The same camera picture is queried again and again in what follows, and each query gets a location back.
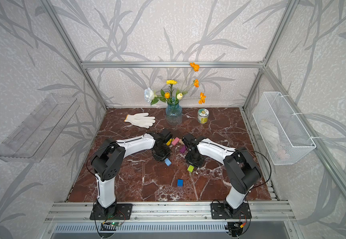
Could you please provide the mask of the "yellow rectangular block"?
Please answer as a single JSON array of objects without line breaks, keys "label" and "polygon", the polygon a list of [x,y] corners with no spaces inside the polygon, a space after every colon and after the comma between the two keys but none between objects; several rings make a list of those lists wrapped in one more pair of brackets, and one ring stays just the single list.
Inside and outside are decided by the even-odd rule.
[{"label": "yellow rectangular block", "polygon": [[166,143],[166,145],[167,145],[167,146],[170,146],[171,143],[172,143],[172,141],[173,141],[173,139],[171,138],[171,139]]}]

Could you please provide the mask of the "light blue slanted block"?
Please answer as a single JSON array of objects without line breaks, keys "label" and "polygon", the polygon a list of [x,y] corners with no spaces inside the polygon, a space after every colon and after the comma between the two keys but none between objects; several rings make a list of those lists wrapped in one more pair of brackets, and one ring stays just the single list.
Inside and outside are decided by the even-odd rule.
[{"label": "light blue slanted block", "polygon": [[164,162],[167,166],[170,166],[172,164],[172,162],[168,158],[165,159]]}]

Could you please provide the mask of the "purple block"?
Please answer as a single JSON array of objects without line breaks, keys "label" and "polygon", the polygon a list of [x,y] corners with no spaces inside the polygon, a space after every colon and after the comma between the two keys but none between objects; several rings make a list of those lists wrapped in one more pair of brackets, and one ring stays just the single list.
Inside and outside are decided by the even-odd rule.
[{"label": "purple block", "polygon": [[186,152],[186,146],[183,145],[179,152],[180,152],[181,154],[185,153],[185,152]]}]

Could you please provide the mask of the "lime green block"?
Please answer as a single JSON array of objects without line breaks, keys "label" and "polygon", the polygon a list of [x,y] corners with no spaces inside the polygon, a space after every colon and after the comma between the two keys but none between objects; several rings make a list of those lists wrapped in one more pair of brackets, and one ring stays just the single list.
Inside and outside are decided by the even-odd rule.
[{"label": "lime green block", "polygon": [[189,172],[193,172],[193,170],[194,170],[194,166],[192,166],[192,165],[190,165],[187,169],[187,171],[189,171]]}]

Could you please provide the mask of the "pink rectangular block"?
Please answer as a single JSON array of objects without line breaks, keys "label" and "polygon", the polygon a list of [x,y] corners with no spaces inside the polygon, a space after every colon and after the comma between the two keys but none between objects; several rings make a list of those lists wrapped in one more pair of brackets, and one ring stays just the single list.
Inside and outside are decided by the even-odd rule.
[{"label": "pink rectangular block", "polygon": [[180,138],[176,137],[176,138],[172,141],[171,145],[177,145],[177,144],[179,143],[179,141],[180,141]]}]

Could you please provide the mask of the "dark blue cube block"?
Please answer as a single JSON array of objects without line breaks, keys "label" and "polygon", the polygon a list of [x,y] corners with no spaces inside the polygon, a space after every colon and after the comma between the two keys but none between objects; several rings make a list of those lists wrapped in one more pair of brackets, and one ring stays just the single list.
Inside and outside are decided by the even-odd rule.
[{"label": "dark blue cube block", "polygon": [[183,180],[182,179],[178,179],[177,180],[177,186],[178,187],[182,187],[183,186]]}]

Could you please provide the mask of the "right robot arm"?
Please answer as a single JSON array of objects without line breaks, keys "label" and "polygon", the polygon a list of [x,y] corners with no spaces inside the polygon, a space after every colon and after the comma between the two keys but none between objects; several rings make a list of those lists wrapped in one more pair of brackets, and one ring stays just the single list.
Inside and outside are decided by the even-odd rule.
[{"label": "right robot arm", "polygon": [[182,141],[187,151],[185,160],[190,165],[200,168],[204,164],[204,157],[210,157],[225,166],[232,185],[225,205],[231,211],[241,208],[248,192],[262,176],[249,151],[226,147],[204,137],[196,138],[190,133]]}]

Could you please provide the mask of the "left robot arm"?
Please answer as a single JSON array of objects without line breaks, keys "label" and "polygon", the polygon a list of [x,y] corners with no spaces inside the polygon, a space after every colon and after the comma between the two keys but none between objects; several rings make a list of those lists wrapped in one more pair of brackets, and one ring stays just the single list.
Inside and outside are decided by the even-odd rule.
[{"label": "left robot arm", "polygon": [[116,204],[115,177],[125,157],[151,150],[155,161],[164,161],[171,155],[167,143],[172,138],[170,130],[163,129],[161,132],[149,132],[125,140],[105,140],[91,160],[98,185],[98,205],[108,209]]}]

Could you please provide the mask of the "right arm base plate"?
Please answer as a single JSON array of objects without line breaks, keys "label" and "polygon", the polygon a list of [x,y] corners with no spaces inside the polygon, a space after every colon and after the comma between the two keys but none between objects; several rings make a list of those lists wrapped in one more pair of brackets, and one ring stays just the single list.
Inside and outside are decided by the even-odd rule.
[{"label": "right arm base plate", "polygon": [[243,202],[237,209],[233,209],[227,202],[220,203],[212,202],[210,204],[212,219],[245,219],[252,218],[250,205],[248,202]]}]

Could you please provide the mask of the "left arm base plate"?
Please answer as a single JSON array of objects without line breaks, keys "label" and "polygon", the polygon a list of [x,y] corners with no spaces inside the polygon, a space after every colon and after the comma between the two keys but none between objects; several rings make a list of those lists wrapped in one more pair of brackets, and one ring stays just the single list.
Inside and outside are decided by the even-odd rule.
[{"label": "left arm base plate", "polygon": [[91,211],[90,220],[129,220],[132,213],[132,204],[112,204],[108,208],[95,203]]}]

